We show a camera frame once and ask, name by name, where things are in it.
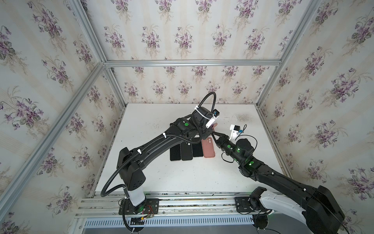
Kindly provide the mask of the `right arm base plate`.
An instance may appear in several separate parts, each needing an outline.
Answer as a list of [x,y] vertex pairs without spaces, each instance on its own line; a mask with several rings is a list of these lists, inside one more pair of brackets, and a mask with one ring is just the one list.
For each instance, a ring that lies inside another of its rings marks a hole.
[[235,206],[238,213],[251,213],[265,210],[265,207],[261,204],[258,198],[250,196],[246,197],[235,197]]

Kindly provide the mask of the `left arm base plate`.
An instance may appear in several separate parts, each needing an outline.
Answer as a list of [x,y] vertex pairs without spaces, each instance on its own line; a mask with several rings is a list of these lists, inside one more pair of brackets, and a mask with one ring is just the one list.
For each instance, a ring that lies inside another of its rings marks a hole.
[[129,199],[120,200],[119,215],[156,215],[159,209],[159,199],[146,199],[134,206]]

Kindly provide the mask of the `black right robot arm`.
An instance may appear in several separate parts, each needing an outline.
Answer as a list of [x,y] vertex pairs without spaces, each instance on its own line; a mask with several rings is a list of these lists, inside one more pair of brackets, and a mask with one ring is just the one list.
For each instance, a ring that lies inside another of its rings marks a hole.
[[252,211],[278,211],[304,223],[314,234],[336,234],[343,226],[345,214],[329,189],[297,182],[272,169],[253,156],[255,149],[246,138],[233,143],[225,134],[211,135],[218,148],[238,163],[243,176],[281,193],[257,187],[248,198]]

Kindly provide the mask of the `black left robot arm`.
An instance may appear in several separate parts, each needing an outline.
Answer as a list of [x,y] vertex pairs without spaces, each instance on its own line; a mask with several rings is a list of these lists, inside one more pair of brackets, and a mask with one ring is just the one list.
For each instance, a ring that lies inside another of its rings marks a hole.
[[209,92],[194,111],[178,118],[169,128],[151,141],[132,150],[123,148],[119,152],[116,170],[104,184],[100,196],[106,197],[117,189],[123,189],[127,199],[137,209],[146,206],[142,185],[146,177],[143,170],[157,157],[181,143],[201,143],[213,132],[213,123],[219,116],[215,110],[216,93]]

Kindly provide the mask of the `black phone case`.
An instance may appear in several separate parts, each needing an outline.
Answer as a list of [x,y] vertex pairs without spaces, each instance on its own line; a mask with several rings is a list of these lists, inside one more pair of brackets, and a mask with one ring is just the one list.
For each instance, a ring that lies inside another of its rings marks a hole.
[[182,161],[190,161],[193,159],[192,145],[190,143],[180,144],[180,154]]

